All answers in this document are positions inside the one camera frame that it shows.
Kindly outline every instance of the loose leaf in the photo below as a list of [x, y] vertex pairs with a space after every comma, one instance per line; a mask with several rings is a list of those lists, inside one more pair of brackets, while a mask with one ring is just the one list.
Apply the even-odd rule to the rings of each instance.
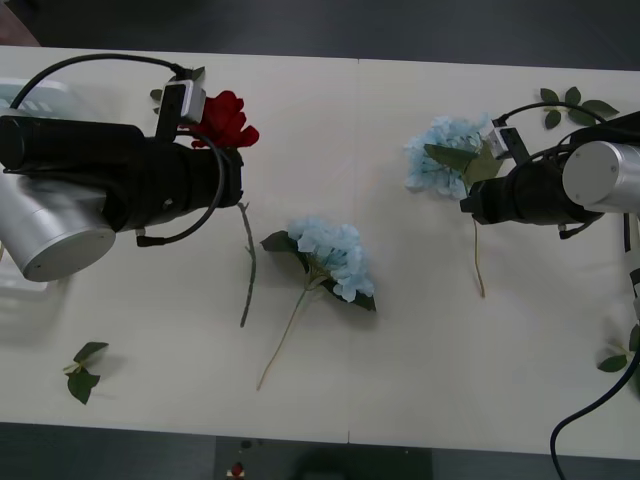
[[89, 342], [76, 353], [73, 361], [76, 363], [84, 363], [91, 355], [108, 346], [109, 344], [104, 342]]
[[547, 116], [544, 119], [544, 128], [546, 128], [547, 130], [556, 128], [560, 123], [560, 120], [562, 120], [562, 115], [560, 115], [560, 112], [558, 110], [551, 110], [549, 113], [547, 113]]
[[458, 172], [464, 172], [469, 162], [478, 156], [475, 152], [468, 152], [458, 148], [443, 147], [441, 145], [425, 145], [427, 155], [440, 165], [449, 167]]
[[68, 373], [67, 377], [69, 377], [67, 388], [71, 395], [86, 405], [91, 395], [91, 389], [100, 381], [100, 375], [91, 375], [83, 367], [78, 372]]
[[578, 125], [582, 125], [584, 127], [592, 127], [596, 124], [595, 118], [578, 110], [569, 110], [569, 118]]
[[198, 80], [204, 74], [204, 71], [205, 71], [204, 67], [196, 68], [191, 74], [191, 79], [193, 81]]
[[335, 298], [337, 298], [341, 302], [353, 303], [354, 305], [362, 307], [365, 310], [369, 310], [370, 312], [375, 312], [376, 311], [376, 302], [373, 299], [373, 297], [367, 297], [363, 293], [356, 292], [355, 300], [353, 302], [347, 302], [340, 295], [336, 295], [334, 293], [333, 287], [335, 287], [335, 285], [336, 285], [336, 281], [335, 280], [325, 280], [320, 285], [322, 285], [327, 290], [327, 292], [329, 292], [331, 295], [333, 295]]
[[262, 242], [260, 242], [262, 248], [267, 252], [288, 252], [293, 253], [304, 268], [305, 272], [309, 272], [309, 262], [304, 253], [298, 251], [298, 242], [289, 237], [289, 234], [284, 230], [272, 233]]
[[613, 373], [613, 372], [619, 372], [626, 366], [627, 366], [627, 356], [615, 355], [613, 357], [607, 358], [604, 362], [598, 365], [598, 370], [602, 370], [603, 372]]
[[467, 185], [473, 185], [475, 182], [489, 180], [495, 178], [502, 165], [502, 160], [496, 160], [491, 153], [489, 143], [482, 143], [482, 150], [474, 160], [471, 160], [467, 170], [462, 178]]
[[602, 100], [587, 100], [582, 104], [582, 106], [584, 108], [588, 108], [594, 113], [599, 113], [603, 117], [613, 117], [620, 113], [618, 110]]
[[629, 337], [629, 351], [638, 351], [638, 345], [640, 344], [640, 325], [636, 325], [631, 330], [631, 336]]
[[542, 98], [543, 102], [559, 102], [558, 94], [553, 90], [549, 90], [548, 88], [540, 89], [540, 98]]
[[153, 98], [156, 102], [159, 102], [160, 100], [162, 100], [162, 90], [160, 90], [159, 88], [156, 88], [155, 90], [151, 90], [151, 92], [149, 92], [149, 96]]
[[567, 90], [567, 93], [564, 94], [564, 101], [571, 105], [580, 105], [580, 100], [582, 100], [582, 95], [578, 87], [571, 87]]

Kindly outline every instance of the table surface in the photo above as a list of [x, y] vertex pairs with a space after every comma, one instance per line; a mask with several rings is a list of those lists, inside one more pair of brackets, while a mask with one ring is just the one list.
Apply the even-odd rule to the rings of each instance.
[[[3, 76], [28, 78], [80, 52], [3, 47]], [[372, 256], [378, 312], [314, 298], [256, 392], [301, 289], [295, 260], [258, 252], [240, 329], [250, 260], [237, 209], [171, 246], [138, 249], [124, 233], [59, 290], [58, 308], [0, 316], [0, 421], [546, 453], [553, 426], [615, 382], [595, 364], [610, 331], [626, 336], [634, 322], [620, 218], [564, 242], [552, 227], [481, 227], [481, 299], [472, 222], [455, 202], [406, 191], [402, 146], [436, 115], [495, 116], [534, 101], [540, 87], [577, 85], [585, 98], [636, 111], [640, 73], [153, 55], [204, 65], [210, 95], [231, 89], [245, 99], [261, 133], [243, 151], [256, 239], [307, 214], [356, 225]], [[105, 61], [54, 78], [97, 120], [151, 134], [148, 93], [169, 75]], [[575, 128], [565, 121], [545, 132], [542, 116], [512, 122], [531, 151]], [[198, 215], [152, 232], [180, 231]], [[82, 406], [61, 369], [91, 340], [110, 347]], [[625, 389], [563, 432], [559, 449], [640, 458], [638, 412]]]

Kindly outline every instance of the red rose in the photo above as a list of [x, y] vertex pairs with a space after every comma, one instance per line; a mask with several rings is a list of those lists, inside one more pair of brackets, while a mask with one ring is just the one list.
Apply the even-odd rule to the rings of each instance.
[[[216, 98], [207, 97], [202, 121], [199, 125], [191, 125], [189, 128], [209, 137], [216, 147], [250, 147], [258, 141], [260, 134], [253, 127], [242, 130], [247, 122], [247, 116], [242, 113], [243, 108], [244, 100], [228, 90]], [[200, 140], [194, 140], [191, 146], [197, 148], [207, 145]]]

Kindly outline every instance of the blue hydrangea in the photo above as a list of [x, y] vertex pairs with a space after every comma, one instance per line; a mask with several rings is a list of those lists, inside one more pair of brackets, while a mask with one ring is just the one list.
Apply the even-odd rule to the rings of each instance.
[[332, 226], [318, 217], [295, 220], [287, 229], [298, 251], [312, 255], [337, 282], [333, 293], [353, 302], [356, 292], [373, 296], [365, 250], [353, 225]]
[[427, 155], [424, 146], [442, 145], [461, 150], [478, 151], [482, 147], [480, 130], [487, 124], [488, 115], [472, 123], [466, 119], [436, 117], [431, 128], [409, 140], [405, 152], [409, 158], [409, 176], [405, 186], [413, 191], [435, 189], [439, 194], [455, 199], [466, 197], [462, 175], [445, 167]]

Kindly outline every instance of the cable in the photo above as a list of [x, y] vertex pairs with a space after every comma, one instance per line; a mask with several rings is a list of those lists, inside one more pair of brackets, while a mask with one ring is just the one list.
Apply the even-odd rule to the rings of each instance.
[[61, 70], [69, 65], [75, 65], [76, 63], [90, 62], [93, 60], [127, 60], [131, 62], [150, 63], [153, 65], [160, 65], [161, 67], [167, 67], [176, 74], [177, 79], [186, 78], [188, 69], [178, 65], [177, 63], [167, 62], [159, 58], [143, 57], [140, 55], [128, 55], [124, 53], [94, 53], [91, 55], [80, 55], [78, 57], [68, 58], [61, 62], [55, 63], [50, 67], [45, 68], [40, 73], [36, 74], [27, 84], [22, 87], [18, 95], [13, 99], [9, 108], [17, 109], [29, 94], [33, 88], [38, 85], [42, 80], [58, 70]]
[[581, 107], [580, 105], [572, 105], [571, 103], [567, 103], [567, 102], [538, 102], [538, 103], [532, 103], [530, 105], [525, 105], [524, 107], [516, 108], [515, 110], [512, 110], [509, 113], [505, 113], [501, 117], [498, 117], [496, 122], [499, 125], [504, 124], [504, 122], [506, 122], [509, 117], [512, 117], [513, 115], [515, 115], [517, 113], [524, 112], [525, 110], [531, 110], [532, 108], [540, 108], [540, 107], [566, 107], [566, 108], [571, 108], [573, 110], [578, 110], [579, 112], [586, 113], [587, 115], [590, 115], [591, 117], [593, 117], [596, 120], [598, 120], [598, 122], [600, 122], [600, 123], [606, 122], [606, 120], [603, 117], [601, 117], [600, 115], [598, 115], [595, 112], [592, 112], [588, 108]]
[[199, 133], [199, 132], [194, 132], [194, 131], [180, 131], [177, 133], [178, 137], [193, 137], [196, 138], [198, 140], [203, 141], [204, 143], [207, 144], [207, 146], [211, 149], [211, 151], [213, 152], [213, 154], [216, 157], [216, 161], [218, 162], [218, 190], [216, 191], [215, 196], [213, 197], [213, 200], [211, 201], [211, 205], [209, 205], [209, 208], [207, 208], [207, 211], [204, 212], [204, 214], [202, 215], [202, 217], [200, 217], [200, 219], [194, 223], [193, 225], [191, 225], [189, 228], [187, 228], [185, 231], [183, 231], [182, 233], [179, 233], [177, 235], [174, 235], [172, 237], [147, 237], [146, 235], [139, 235], [136, 237], [136, 243], [139, 247], [152, 247], [152, 246], [156, 246], [156, 245], [166, 245], [168, 243], [175, 243], [178, 242], [184, 238], [187, 238], [189, 235], [191, 235], [192, 233], [194, 233], [196, 230], [198, 230], [202, 225], [204, 225], [206, 223], [207, 220], [209, 220], [209, 217], [211, 217], [211, 215], [213, 214], [213, 211], [218, 207], [218, 205], [220, 204], [220, 201], [222, 200], [222, 195], [224, 193], [224, 164], [223, 164], [223, 160], [222, 160], [222, 155], [224, 154], [223, 152], [221, 152], [218, 147], [216, 147], [213, 142], [209, 139], [209, 137]]
[[622, 215], [622, 222], [622, 236], [624, 238], [624, 251], [626, 253], [631, 250], [631, 232], [629, 226], [630, 219], [628, 213]]
[[636, 372], [636, 369], [638, 368], [638, 364], [640, 364], [640, 349], [638, 349], [638, 351], [633, 356], [633, 360], [631, 360], [631, 364], [629, 365], [629, 368], [627, 368], [627, 371], [624, 372], [624, 375], [620, 377], [620, 380], [618, 380], [616, 384], [607, 393], [605, 393], [602, 397], [600, 397], [598, 400], [593, 402], [588, 407], [583, 408], [579, 412], [576, 412], [570, 417], [565, 418], [556, 426], [556, 428], [553, 429], [553, 433], [551, 434], [551, 441], [550, 441], [551, 459], [553, 460], [553, 465], [556, 468], [556, 472], [558, 473], [560, 480], [567, 480], [567, 477], [564, 476], [562, 468], [560, 468], [560, 462], [558, 461], [558, 454], [556, 453], [556, 441], [558, 439], [558, 435], [560, 434], [560, 431], [570, 423], [574, 422], [575, 420], [578, 420], [579, 418], [584, 417], [585, 415], [588, 415], [598, 407], [601, 407], [606, 402], [611, 400], [611, 398], [613, 398], [613, 396], [616, 393], [622, 390], [622, 388], [627, 384], [627, 382], [631, 380], [631, 378]]
[[638, 217], [636, 215], [629, 215], [629, 244], [631, 250], [640, 248], [640, 227], [638, 226]]
[[[628, 213], [625, 213], [623, 215], [623, 229], [624, 229], [624, 251], [629, 252], [631, 251], [631, 226], [630, 226], [630, 215]], [[634, 236], [638, 236], [637, 235], [637, 223], [638, 223], [638, 219], [634, 216], [633, 221], [636, 222], [636, 227], [635, 227], [635, 232]], [[573, 415], [565, 418], [563, 421], [561, 421], [558, 425], [556, 425], [556, 428], [553, 429], [553, 432], [551, 433], [551, 440], [549, 441], [549, 447], [551, 449], [551, 460], [553, 460], [553, 465], [556, 469], [556, 472], [558, 473], [558, 477], [560, 477], [560, 480], [567, 480], [567, 477], [565, 477], [564, 472], [562, 471], [562, 468], [560, 467], [560, 462], [558, 460], [558, 453], [556, 452], [556, 442], [558, 440], [558, 435], [560, 434], [560, 432], [562, 431], [562, 429], [564, 427], [566, 427], [567, 425], [569, 425], [570, 423], [578, 420], [579, 418], [584, 417], [585, 415], [590, 414], [591, 412], [593, 412], [594, 410], [596, 410], [597, 408], [601, 407], [602, 405], [604, 405], [606, 402], [608, 402], [609, 400], [611, 400], [620, 390], [622, 390], [622, 388], [629, 382], [629, 380], [631, 380], [631, 378], [633, 378], [633, 375], [636, 373], [636, 370], [638, 369], [638, 365], [640, 364], [640, 349], [638, 349], [635, 353], [635, 355], [633, 356], [633, 359], [631, 360], [631, 363], [629, 364], [629, 367], [627, 368], [626, 372], [624, 372], [624, 375], [622, 375], [622, 377], [620, 377], [620, 379], [616, 382], [616, 384], [611, 387], [611, 389], [609, 389], [609, 391], [607, 393], [605, 393], [603, 396], [601, 396], [598, 400], [596, 400], [595, 402], [593, 402], [591, 405], [583, 408], [582, 410], [580, 410], [579, 412], [574, 413]]]

